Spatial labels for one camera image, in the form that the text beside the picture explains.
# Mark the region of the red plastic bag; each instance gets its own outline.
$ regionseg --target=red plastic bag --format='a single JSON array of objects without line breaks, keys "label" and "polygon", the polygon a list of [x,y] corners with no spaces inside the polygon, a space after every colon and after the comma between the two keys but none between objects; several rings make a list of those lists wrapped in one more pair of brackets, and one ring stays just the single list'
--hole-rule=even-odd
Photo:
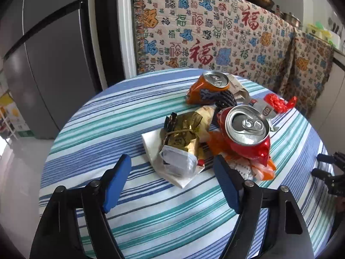
[{"label": "red plastic bag", "polygon": [[288,110],[295,107],[296,102],[297,102],[297,97],[294,96],[293,98],[289,100],[288,103],[285,103],[284,99],[280,99],[274,93],[269,93],[265,95],[263,100],[265,100],[268,104],[270,104],[277,113],[285,113]]}]

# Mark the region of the green plastic item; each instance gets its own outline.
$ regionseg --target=green plastic item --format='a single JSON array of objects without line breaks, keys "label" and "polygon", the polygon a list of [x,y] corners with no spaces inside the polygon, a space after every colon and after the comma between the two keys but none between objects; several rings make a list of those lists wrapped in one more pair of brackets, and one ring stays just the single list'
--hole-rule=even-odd
[{"label": "green plastic item", "polygon": [[315,26],[316,26],[318,29],[325,30],[325,28],[323,27],[322,23],[319,22],[319,21],[315,22]]}]

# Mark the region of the crushed can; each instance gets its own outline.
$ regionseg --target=crushed can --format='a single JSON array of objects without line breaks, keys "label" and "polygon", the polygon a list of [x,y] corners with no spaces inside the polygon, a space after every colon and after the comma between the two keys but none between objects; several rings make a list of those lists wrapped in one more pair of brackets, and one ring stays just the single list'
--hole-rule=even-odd
[{"label": "crushed can", "polygon": [[270,158],[270,126],[265,117],[249,105],[222,109],[217,114],[222,135],[230,148],[264,166]]},{"label": "crushed can", "polygon": [[229,78],[220,72],[205,71],[190,87],[187,104],[213,104],[219,92],[229,89]]}]

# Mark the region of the tile floor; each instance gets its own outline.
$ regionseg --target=tile floor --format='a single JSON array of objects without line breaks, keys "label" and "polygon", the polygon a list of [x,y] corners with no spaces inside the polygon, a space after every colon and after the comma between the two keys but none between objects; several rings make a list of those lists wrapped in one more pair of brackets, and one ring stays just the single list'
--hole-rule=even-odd
[{"label": "tile floor", "polygon": [[22,137],[9,144],[0,159],[0,223],[17,249],[29,258],[39,222],[41,174],[53,140]]}]

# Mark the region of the round table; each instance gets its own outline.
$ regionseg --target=round table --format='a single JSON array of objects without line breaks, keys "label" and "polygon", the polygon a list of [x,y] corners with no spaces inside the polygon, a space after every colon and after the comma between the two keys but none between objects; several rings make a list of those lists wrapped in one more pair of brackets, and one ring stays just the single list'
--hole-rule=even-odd
[{"label": "round table", "polygon": [[[184,189],[160,178],[145,154],[141,134],[162,128],[165,116],[196,110],[185,94],[204,70],[174,69],[125,80],[84,104],[66,123],[46,160],[40,190],[40,214],[58,185],[85,186],[118,161],[132,158],[132,171],[118,204],[106,216],[126,259],[218,258],[237,220],[225,201],[212,161]],[[249,80],[239,81],[254,98],[269,91]],[[308,121],[292,109],[273,119],[270,155],[276,178],[257,182],[287,185],[304,216],[315,254],[325,245],[334,219],[334,197],[311,177],[316,155],[327,153]],[[332,166],[320,164],[332,172]],[[249,256],[259,248],[265,226],[262,210]],[[85,252],[94,256],[82,210],[77,210]]]}]

